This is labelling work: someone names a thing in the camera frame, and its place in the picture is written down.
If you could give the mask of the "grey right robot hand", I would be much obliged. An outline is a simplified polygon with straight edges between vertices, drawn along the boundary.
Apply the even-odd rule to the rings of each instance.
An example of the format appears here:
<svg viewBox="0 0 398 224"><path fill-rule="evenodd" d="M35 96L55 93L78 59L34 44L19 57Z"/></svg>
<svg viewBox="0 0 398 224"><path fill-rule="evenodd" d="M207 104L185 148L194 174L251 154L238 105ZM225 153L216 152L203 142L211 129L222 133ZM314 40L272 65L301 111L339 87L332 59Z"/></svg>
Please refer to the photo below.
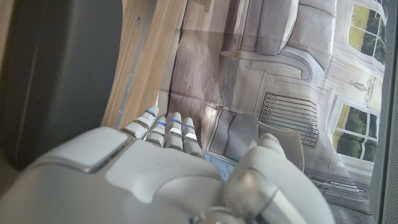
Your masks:
<svg viewBox="0 0 398 224"><path fill-rule="evenodd" d="M217 143L225 173L191 118L151 106L120 130L87 131L38 157L1 197L2 223L333 223L304 173L302 143L236 114Z"/></svg>

